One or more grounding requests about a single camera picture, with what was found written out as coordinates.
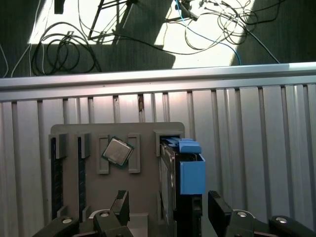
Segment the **black cable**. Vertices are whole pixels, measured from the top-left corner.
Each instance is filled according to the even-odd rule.
[[[263,20],[263,21],[258,21],[258,22],[254,22],[254,23],[249,23],[247,21],[245,21],[242,16],[236,11],[235,8],[233,8],[232,6],[230,6],[228,3],[222,1],[222,4],[228,8],[230,8],[235,14],[236,16],[238,16],[240,18],[240,20],[246,24],[246,25],[259,25],[259,24],[263,24],[263,23],[268,23],[268,22],[273,22],[277,19],[278,14],[279,14],[279,10],[280,10],[280,6],[281,6],[281,0],[278,0],[278,4],[277,4],[277,10],[276,10],[276,15],[274,18],[269,19],[269,20]]]
[[[60,33],[47,34],[49,32],[49,30],[51,30],[53,27],[55,27],[57,25],[62,25],[62,24],[66,24],[66,25],[69,25],[69,26],[75,28],[81,34],[82,37],[76,36],[76,35],[65,35],[65,34],[60,34]],[[52,69],[45,70],[45,72],[43,72],[38,67],[38,54],[39,54],[40,46],[42,45],[43,41],[45,41],[51,37],[56,37],[56,36],[61,36],[62,38],[52,40],[46,47],[47,60],[48,60],[49,65],[52,67]],[[56,55],[55,55],[55,57],[53,57],[53,59],[51,59],[51,54],[50,54],[49,48],[56,42],[58,42]],[[82,46],[82,48],[84,48],[86,51],[88,51],[88,53],[90,54],[90,56],[92,58],[93,64],[86,71],[80,71],[80,72],[74,71],[74,69],[77,67],[77,65],[79,64],[79,61],[80,61],[80,50],[74,42],[78,43],[80,46]],[[67,59],[69,57],[69,50],[68,50],[69,45],[73,46],[77,52],[77,60],[72,66],[66,66],[66,62],[67,62]],[[62,57],[62,49],[63,48],[66,51],[64,57]],[[32,63],[32,71],[35,75],[53,75],[58,71],[63,71],[63,72],[72,73],[72,74],[89,73],[92,70],[94,70],[95,68],[99,72],[102,71],[100,64],[99,64],[98,60],[96,59],[96,56],[93,52],[93,49],[89,45],[88,41],[84,38],[84,35],[82,34],[82,32],[77,27],[75,27],[74,25],[72,25],[68,22],[57,22],[57,23],[49,26],[45,30],[45,32],[43,33],[43,35],[40,38],[38,45],[35,48],[31,63]]]
[[[219,16],[222,16],[222,17],[226,17],[227,19],[229,19],[231,16],[229,16],[229,15],[227,15],[227,14],[223,14],[222,12],[219,12],[219,11],[215,11],[215,10],[212,10],[213,11],[213,13],[217,13],[217,14],[219,14]],[[267,51],[267,53],[277,62],[277,63],[280,63],[275,57],[274,57],[274,55],[273,54],[271,54],[271,52],[267,49],[267,47],[252,33],[252,31],[251,30],[249,30],[249,29],[247,29],[247,27],[245,26],[245,25],[242,25],[241,23],[240,23],[240,26],[246,31],[246,33],[247,34],[250,34],[266,51]]]

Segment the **wire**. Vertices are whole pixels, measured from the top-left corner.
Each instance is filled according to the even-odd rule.
[[[181,20],[182,20],[182,22],[186,25],[186,28],[187,28],[188,30],[190,30],[192,33],[194,33],[194,34],[196,34],[196,35],[198,35],[198,36],[200,36],[200,37],[202,37],[202,38],[204,38],[204,39],[206,39],[206,40],[209,40],[209,41],[215,42],[215,43],[219,43],[219,44],[225,45],[226,47],[230,48],[230,49],[235,53],[235,55],[236,55],[236,57],[237,57],[237,59],[238,59],[239,65],[241,65],[240,56],[239,56],[239,54],[237,53],[237,51],[236,51],[234,48],[232,48],[232,47],[229,46],[228,44],[222,43],[222,42],[220,42],[220,41],[211,40],[211,39],[209,39],[209,38],[207,38],[207,37],[205,37],[205,36],[203,36],[203,35],[200,35],[200,34],[196,33],[195,31],[191,30],[191,29],[188,27],[188,25],[185,23],[185,21],[184,21],[184,19],[183,19],[183,17],[182,17],[182,14],[181,14],[181,12],[180,12],[180,5],[179,5],[178,0],[176,0],[176,3],[177,3],[177,8],[178,8],[178,11],[179,11]]]
[[[35,12],[34,25],[33,25],[32,34],[31,35],[34,34],[35,29],[36,29],[36,23],[37,23],[38,13],[39,13],[39,9],[40,9],[40,2],[41,2],[41,0],[39,0],[38,7],[37,7],[36,12]],[[32,76],[32,67],[31,67],[32,42],[30,44],[31,44],[31,47],[30,47],[30,50],[29,50],[29,66],[30,66],[30,77],[31,77]]]
[[[79,8],[78,8],[78,15],[79,15],[79,23],[80,23],[81,29],[83,29],[83,28],[82,28],[82,25],[81,25],[81,24],[83,24],[87,29],[91,30],[91,29],[90,29],[89,27],[87,27],[87,26],[83,23],[83,21],[81,20]],[[135,41],[135,42],[138,42],[138,43],[142,43],[142,44],[144,44],[144,45],[147,45],[147,46],[149,46],[149,47],[151,47],[151,48],[154,48],[154,49],[156,49],[156,50],[159,50],[159,51],[162,51],[162,52],[166,52],[166,53],[172,53],[172,54],[176,54],[176,55],[194,55],[194,54],[198,54],[198,53],[201,53],[201,52],[204,52],[204,51],[208,50],[208,49],[203,49],[203,50],[199,50],[199,51],[192,52],[192,53],[180,53],[180,52],[174,52],[174,51],[165,50],[165,49],[163,49],[163,48],[156,47],[156,46],[154,46],[154,45],[152,45],[152,44],[150,44],[150,43],[147,43],[147,42],[145,42],[145,41],[142,41],[142,40],[140,40],[140,39],[136,39],[136,38],[133,38],[133,37],[130,37],[130,36],[124,36],[124,35],[121,35],[121,34],[113,34],[113,33],[111,33],[111,34],[106,34],[106,33],[102,33],[102,32],[96,31],[96,30],[93,30],[93,31],[99,33],[101,36],[105,36],[105,37],[117,36],[117,37],[120,37],[119,40],[132,40],[132,41]],[[104,41],[104,42],[102,42],[102,43],[108,43],[108,42],[113,42],[113,41],[114,41],[114,39],[111,39],[111,40],[108,40],[108,41]]]
[[[212,12],[208,12],[208,13],[205,13],[205,14],[218,14],[219,17],[225,17],[227,19],[231,19],[231,16],[229,15],[226,15],[226,14],[223,14],[221,12],[218,12],[218,11],[215,11],[215,10],[211,10]],[[251,30],[247,29],[247,27],[242,24],[241,22],[239,22],[239,25],[246,31],[246,34],[243,35],[245,38],[247,37],[247,34],[250,34],[256,41],[258,41],[258,43],[268,52],[268,54],[277,62],[277,63],[280,63],[276,57],[269,51],[269,49],[258,39],[258,37],[256,37]]]
[[[1,53],[2,53],[4,61],[5,61],[5,65],[6,65],[6,71],[5,71],[5,73],[4,73],[3,77],[2,77],[2,78],[5,78],[6,75],[8,75],[8,72],[9,72],[9,65],[8,65],[8,60],[6,59],[6,56],[4,54],[4,51],[3,51],[3,48],[1,46],[1,44],[0,44],[0,50],[1,50]]]
[[[66,25],[73,27],[75,30],[77,30],[81,34],[81,36],[66,35],[66,34],[61,34],[61,33],[47,34],[52,28],[56,27],[57,25],[62,25],[62,24],[66,24]],[[53,39],[51,42],[48,43],[48,45],[46,47],[46,55],[47,55],[47,61],[52,69],[45,72],[44,70],[39,69],[38,64],[37,64],[37,61],[38,61],[37,56],[38,56],[39,49],[42,45],[42,42],[44,42],[45,40],[47,40],[51,37],[62,37],[62,38],[61,39]],[[58,46],[57,46],[57,50],[56,50],[56,55],[55,55],[54,59],[52,60],[50,57],[49,49],[56,42],[58,42]],[[82,48],[85,49],[90,54],[92,61],[93,61],[92,66],[88,70],[83,71],[83,72],[74,71],[75,67],[77,67],[79,62],[80,62],[80,50],[79,50],[78,46],[76,45],[76,43],[79,44],[80,46],[82,46]],[[71,66],[66,66],[67,59],[68,59],[69,54],[70,54],[68,46],[71,46],[72,48],[74,48],[76,53],[77,53],[76,62]],[[73,74],[75,74],[75,73],[89,73],[95,68],[99,72],[102,71],[100,64],[99,64],[98,60],[96,59],[96,56],[95,56],[91,46],[89,45],[88,41],[84,37],[84,34],[77,27],[75,27],[74,25],[67,23],[67,22],[57,22],[57,23],[49,26],[45,30],[43,35],[41,36],[40,41],[39,41],[38,45],[36,46],[35,52],[34,52],[33,57],[32,57],[32,71],[35,75],[53,75],[53,74],[60,72],[60,71],[67,72],[67,73],[73,73]]]
[[[32,34],[33,34],[34,30],[35,30],[36,21],[37,21],[37,15],[38,15],[39,8],[40,8],[40,3],[41,3],[41,0],[39,0],[38,6],[37,6],[37,9],[36,9],[36,12],[35,12],[35,19],[34,19]],[[31,57],[31,48],[32,48],[32,44],[29,44],[28,47],[26,48],[26,50],[24,51],[24,53],[22,54],[21,58],[18,60],[18,62],[14,66],[14,68],[13,68],[13,70],[11,72],[11,77],[13,77],[15,70],[19,66],[20,62],[22,61],[23,57],[25,56],[25,54],[27,53],[28,50],[30,50],[30,52],[29,52],[29,59],[30,59],[30,57]]]
[[[249,31],[249,33],[251,34],[252,37],[255,38],[255,40],[258,41],[258,43],[268,52],[268,54],[270,54],[270,56],[277,62],[280,63],[277,58],[270,52],[270,50],[265,46],[264,43],[261,42],[261,40],[258,39],[258,37],[256,37],[252,32]]]

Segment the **blue plastic bracket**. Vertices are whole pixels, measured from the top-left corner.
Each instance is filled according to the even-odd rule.
[[[180,194],[198,195],[205,193],[205,159],[180,162]]]

